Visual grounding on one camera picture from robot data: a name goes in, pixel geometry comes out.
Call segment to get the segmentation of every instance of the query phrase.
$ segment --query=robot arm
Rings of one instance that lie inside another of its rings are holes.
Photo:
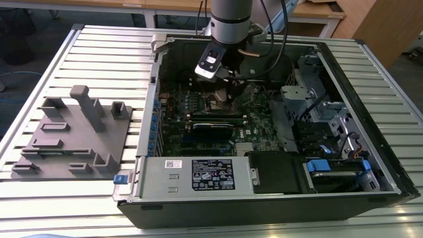
[[[268,0],[267,5],[275,5],[276,1],[281,0]],[[285,2],[288,13],[293,11],[296,3],[297,0]],[[211,22],[205,30],[205,33],[211,34],[211,43],[195,69],[196,74],[209,82],[216,81],[215,77],[224,78],[227,71],[239,71],[244,55],[259,57],[257,54],[245,52],[247,42],[257,44],[267,39],[267,30],[259,24],[252,24],[249,20],[252,5],[253,0],[212,0],[211,2]],[[272,25],[283,29],[281,10],[272,19]]]

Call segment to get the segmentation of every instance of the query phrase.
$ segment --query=gray plastic base plate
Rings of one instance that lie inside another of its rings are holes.
[[[18,166],[25,167],[32,164],[37,167],[37,169],[18,173],[12,172],[12,178],[32,180],[112,179],[120,167],[120,159],[132,113],[132,107],[125,107],[128,111],[128,119],[113,119],[111,106],[103,106],[104,115],[101,117],[101,121],[104,122],[105,130],[99,133],[93,131],[93,128],[81,112],[80,106],[67,105],[65,108],[59,109],[61,118],[48,118],[44,116],[25,149],[37,149],[36,147],[38,147],[38,149],[52,151],[44,152],[44,155],[38,158],[36,158],[36,155],[34,158],[30,159],[21,157],[18,162],[14,164],[14,168],[18,169]],[[67,122],[68,128],[54,130],[54,126],[50,125],[57,122]],[[36,140],[45,142],[46,145],[49,142],[53,143],[57,140],[61,142],[59,143],[57,148],[52,148],[50,146],[41,147],[36,144]],[[75,151],[75,149],[84,149],[88,151],[91,149],[91,152],[95,155],[100,155],[101,158],[97,159],[97,161],[105,162],[104,166],[93,165],[95,156],[92,155],[68,155],[67,151]],[[64,154],[54,155],[54,150],[64,151]]]

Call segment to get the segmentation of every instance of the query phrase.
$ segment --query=gray block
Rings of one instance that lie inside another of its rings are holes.
[[[80,87],[79,90],[80,94],[73,95],[84,97],[85,87]],[[57,113],[52,113],[53,117],[42,117],[30,143],[22,148],[21,158],[12,168],[12,178],[112,179],[120,167],[132,107],[119,102],[112,109],[112,106],[101,106],[99,100],[88,97],[81,104],[91,103],[92,112],[104,125],[104,130],[96,132],[81,107],[67,106],[60,102],[63,101],[57,98],[46,99],[44,105],[53,108]]]
[[[60,139],[34,139],[30,145],[34,148],[60,148],[64,142]]]
[[[46,97],[40,107],[49,118],[61,118],[59,109],[67,108],[61,98]]]
[[[49,131],[68,131],[71,129],[69,124],[65,122],[53,122],[41,124],[41,130],[44,132]]]
[[[77,100],[80,105],[80,110],[95,130],[95,132],[101,132],[105,130],[104,123],[101,121],[101,116],[97,113],[96,107],[92,104],[92,100],[88,96],[89,88],[85,85],[73,85],[71,89],[71,98]]]
[[[69,163],[68,171],[75,175],[87,175],[92,173],[92,168],[87,163]]]
[[[111,112],[115,120],[127,120],[129,118],[124,102],[112,102]]]
[[[113,174],[116,170],[119,170],[119,164],[113,160],[112,155],[107,156],[104,160],[99,154],[96,154],[93,159],[93,167],[101,174]]]
[[[28,163],[13,165],[12,170],[20,174],[34,175],[38,173],[40,168],[33,163]]]

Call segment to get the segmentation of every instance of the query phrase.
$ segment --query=wooden table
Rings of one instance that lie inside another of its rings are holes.
[[[157,15],[197,16],[199,6],[200,0],[0,0],[0,7],[143,14],[147,28],[156,28]],[[323,24],[320,37],[327,38],[344,17],[327,4],[304,2],[296,6],[289,22]]]

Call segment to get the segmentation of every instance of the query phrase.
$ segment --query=blue tab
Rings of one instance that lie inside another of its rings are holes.
[[[331,154],[332,151],[324,146],[324,145],[319,145],[321,147],[321,149],[324,150],[324,153]]]
[[[113,184],[128,184],[128,175],[115,175]]]
[[[331,171],[331,166],[327,160],[311,160],[307,163],[307,168],[309,172]]]
[[[369,163],[367,160],[363,160],[364,170],[368,171],[371,169]]]
[[[311,161],[307,163],[308,172],[315,172],[315,167],[312,166]]]

